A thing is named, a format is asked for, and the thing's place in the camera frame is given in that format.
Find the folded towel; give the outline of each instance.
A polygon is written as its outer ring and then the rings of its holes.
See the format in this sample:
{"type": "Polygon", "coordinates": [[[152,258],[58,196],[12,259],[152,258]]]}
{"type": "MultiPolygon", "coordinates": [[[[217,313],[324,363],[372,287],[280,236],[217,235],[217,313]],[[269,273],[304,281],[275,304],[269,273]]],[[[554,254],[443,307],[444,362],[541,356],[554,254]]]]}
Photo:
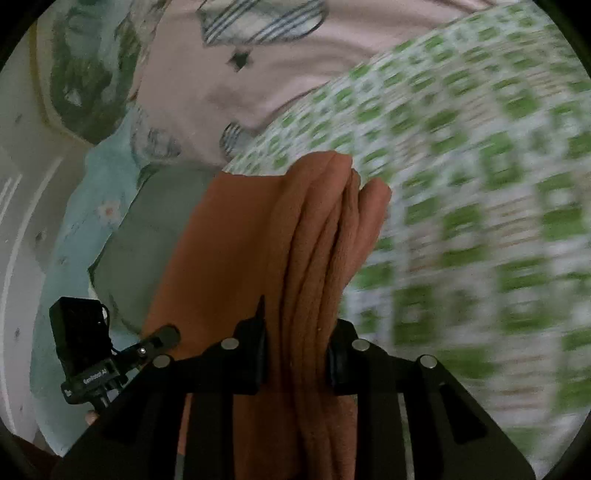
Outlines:
{"type": "Polygon", "coordinates": [[[391,192],[379,179],[360,191],[351,166],[348,155],[311,153],[282,177],[217,176],[145,322],[144,333],[177,325],[173,356],[188,358],[232,336],[265,296],[268,381],[235,398],[238,479],[354,476],[355,404],[328,391],[324,359],[342,291],[373,248],[391,192]]]}

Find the black mount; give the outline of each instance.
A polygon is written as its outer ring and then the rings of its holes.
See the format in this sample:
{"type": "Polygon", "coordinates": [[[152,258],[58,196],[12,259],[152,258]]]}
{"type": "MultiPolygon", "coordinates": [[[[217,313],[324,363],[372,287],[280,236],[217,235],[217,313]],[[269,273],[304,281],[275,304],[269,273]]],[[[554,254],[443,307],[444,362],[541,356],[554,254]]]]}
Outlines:
{"type": "Polygon", "coordinates": [[[517,447],[435,357],[389,356],[338,320],[326,365],[337,395],[358,396],[356,480],[407,478],[400,395],[415,480],[535,479],[517,447]]]}
{"type": "MultiPolygon", "coordinates": [[[[172,480],[186,395],[191,401],[184,480],[233,480],[232,399],[265,380],[264,302],[234,336],[203,355],[161,355],[144,368],[57,465],[54,480],[172,480]]],[[[356,480],[407,478],[403,395],[416,480],[534,480],[517,448],[430,355],[389,356],[338,320],[327,381],[358,396],[356,480]]]]}
{"type": "Polygon", "coordinates": [[[127,347],[116,355],[109,355],[92,367],[61,385],[61,392],[71,405],[90,402],[98,413],[110,404],[110,390],[119,393],[128,382],[127,373],[139,368],[159,355],[178,345],[180,333],[172,325],[165,325],[135,345],[127,347]]]}

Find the bed sheet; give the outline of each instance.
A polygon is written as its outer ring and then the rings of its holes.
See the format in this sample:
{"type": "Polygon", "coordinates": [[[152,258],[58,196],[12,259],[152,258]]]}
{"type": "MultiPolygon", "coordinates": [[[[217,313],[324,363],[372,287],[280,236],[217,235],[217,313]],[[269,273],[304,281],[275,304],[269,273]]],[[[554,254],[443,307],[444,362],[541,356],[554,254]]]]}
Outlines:
{"type": "Polygon", "coordinates": [[[533,2],[496,7],[357,65],[297,102],[225,170],[281,175],[353,156],[392,188],[340,315],[430,353],[532,463],[591,406],[591,81],[533,2]]]}

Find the gray fabric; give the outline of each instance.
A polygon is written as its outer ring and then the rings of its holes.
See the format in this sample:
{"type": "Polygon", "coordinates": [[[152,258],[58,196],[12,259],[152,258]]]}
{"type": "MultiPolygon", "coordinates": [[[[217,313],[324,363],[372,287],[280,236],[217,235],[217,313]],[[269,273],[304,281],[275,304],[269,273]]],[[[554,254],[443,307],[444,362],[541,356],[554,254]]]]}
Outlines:
{"type": "Polygon", "coordinates": [[[177,467],[174,471],[174,480],[183,480],[184,456],[177,456],[177,467]]]}
{"type": "Polygon", "coordinates": [[[161,167],[90,268],[96,294],[131,331],[140,332],[168,259],[215,173],[194,164],[161,167]]]}

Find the small camera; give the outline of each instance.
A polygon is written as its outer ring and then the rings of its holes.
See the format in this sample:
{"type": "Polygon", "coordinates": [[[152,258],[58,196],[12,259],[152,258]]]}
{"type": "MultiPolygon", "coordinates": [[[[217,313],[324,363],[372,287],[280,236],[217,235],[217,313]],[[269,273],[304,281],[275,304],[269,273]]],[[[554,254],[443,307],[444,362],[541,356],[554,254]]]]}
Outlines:
{"type": "Polygon", "coordinates": [[[167,325],[122,352],[109,337],[109,310],[98,300],[62,297],[49,309],[56,352],[66,375],[61,391],[69,404],[90,402],[101,412],[109,392],[121,392],[127,373],[178,345],[180,333],[167,325]]]}

